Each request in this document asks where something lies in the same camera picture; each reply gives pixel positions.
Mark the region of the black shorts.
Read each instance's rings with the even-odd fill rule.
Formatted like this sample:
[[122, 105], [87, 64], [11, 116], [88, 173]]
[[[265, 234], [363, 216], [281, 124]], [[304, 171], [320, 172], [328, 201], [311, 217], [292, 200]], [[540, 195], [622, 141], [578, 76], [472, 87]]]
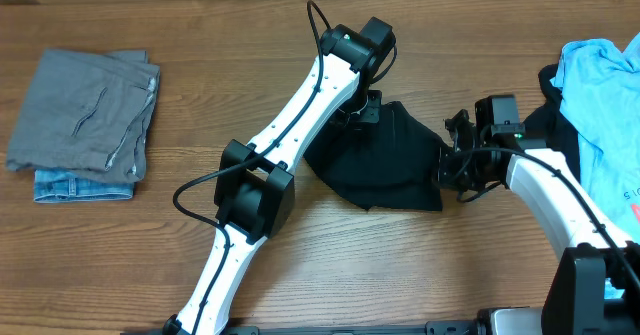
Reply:
[[325, 125], [304, 158], [327, 186], [364, 210], [440, 211], [432, 176], [444, 149], [439, 135], [394, 101], [381, 106], [376, 124]]

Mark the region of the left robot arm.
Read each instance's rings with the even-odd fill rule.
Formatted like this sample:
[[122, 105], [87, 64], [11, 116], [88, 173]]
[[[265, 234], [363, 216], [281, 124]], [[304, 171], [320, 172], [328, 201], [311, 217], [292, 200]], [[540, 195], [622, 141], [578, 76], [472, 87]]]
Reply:
[[307, 148], [330, 121], [375, 124], [381, 94], [371, 84], [397, 53], [391, 25], [373, 17], [358, 32], [327, 29], [319, 55], [297, 92], [248, 144], [223, 151], [214, 202], [214, 243], [198, 283], [164, 334], [220, 334], [233, 298], [258, 249], [275, 236], [295, 202], [294, 174]]

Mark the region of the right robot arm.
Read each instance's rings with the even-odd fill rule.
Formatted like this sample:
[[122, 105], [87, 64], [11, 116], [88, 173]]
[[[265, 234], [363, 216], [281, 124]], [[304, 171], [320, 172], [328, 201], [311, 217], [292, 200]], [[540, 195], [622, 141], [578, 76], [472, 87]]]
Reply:
[[435, 182], [479, 198], [502, 185], [530, 209], [559, 264], [544, 305], [479, 311], [459, 334], [636, 334], [639, 246], [611, 222], [571, 173], [565, 156], [520, 120], [512, 95], [479, 100], [446, 120]]

